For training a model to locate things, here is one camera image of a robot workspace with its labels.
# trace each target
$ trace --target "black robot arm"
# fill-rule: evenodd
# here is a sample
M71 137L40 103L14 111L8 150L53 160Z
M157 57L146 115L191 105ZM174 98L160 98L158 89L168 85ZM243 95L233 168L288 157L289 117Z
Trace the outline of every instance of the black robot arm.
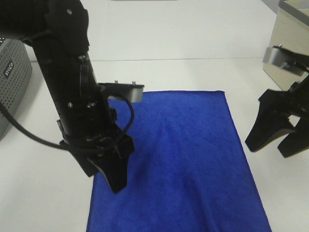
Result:
M133 116L121 130L108 97L137 102L143 86L96 82L87 28L88 13L79 0L1 1L0 34L33 47L60 117L60 145L88 176L102 172L118 192L126 186L128 157L134 151L126 135Z

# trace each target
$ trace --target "gray device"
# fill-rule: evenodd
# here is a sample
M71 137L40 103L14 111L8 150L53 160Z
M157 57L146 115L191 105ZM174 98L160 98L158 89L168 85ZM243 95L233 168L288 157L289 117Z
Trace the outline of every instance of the gray device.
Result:
M18 40L0 38L0 101L14 115L26 92L32 66L25 45ZM0 139L9 122L0 113Z

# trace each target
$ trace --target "white table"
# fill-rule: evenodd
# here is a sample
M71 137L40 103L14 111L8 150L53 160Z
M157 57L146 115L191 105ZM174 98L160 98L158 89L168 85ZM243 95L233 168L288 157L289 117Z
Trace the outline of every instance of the white table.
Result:
M309 231L308 152L284 159L279 141L257 153L244 143L257 99L267 88L278 89L262 69L275 14L260 0L82 2L90 14L89 54L97 80L137 81L146 91L225 91L273 231ZM56 110L38 64L32 65L15 117L36 135L58 142ZM0 148L0 231L85 232L92 178L69 153L12 128Z

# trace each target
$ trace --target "cable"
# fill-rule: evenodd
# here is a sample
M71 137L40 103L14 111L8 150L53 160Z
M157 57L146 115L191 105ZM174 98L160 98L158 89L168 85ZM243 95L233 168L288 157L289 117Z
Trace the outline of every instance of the cable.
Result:
M46 141L44 139L41 139L39 137L37 137L36 135L32 134L31 132L29 132L28 130L26 130L22 125L20 125L13 117L12 115L7 111L7 109L4 107L4 105L0 102L0 112L4 115L4 117L17 129L19 130L21 133L23 133L25 136L27 136L28 138L40 143L40 144L43 144L43 145L46 145L46 146L49 146L49 147L53 147L53 148L56 148L56 149L60 149L60 150L65 150L65 151L69 151L69 152L94 152L94 153L99 153L99 152L105 152L105 151L108 151L112 148L114 148L118 143L119 141L123 138L123 136L127 133L127 131L129 130L129 128L131 127L133 121L134 121L134 118L135 118L135 113L134 113L134 109L133 109L133 106L132 106L132 103L127 99L125 98L124 96L120 95L120 94L113 94L111 96L114 96L114 97L119 97L121 99L123 99L129 106L130 108L130 111L131 111L131 118L128 122L128 124L125 126L125 128L123 129L123 131L118 135L118 137L112 141L112 143L110 145L108 145L107 147L105 148L102 148L102 149L91 149L91 148L80 148L80 147L74 147L74 146L63 146L63 145L58 145L58 144L54 144L54 143L51 143L49 141Z

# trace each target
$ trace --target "blue cloth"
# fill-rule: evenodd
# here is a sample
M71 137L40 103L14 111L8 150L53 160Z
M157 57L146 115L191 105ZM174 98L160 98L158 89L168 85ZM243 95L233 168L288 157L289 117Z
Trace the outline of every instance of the blue cloth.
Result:
M95 176L87 232L271 231L223 92L146 92L134 107L128 186Z

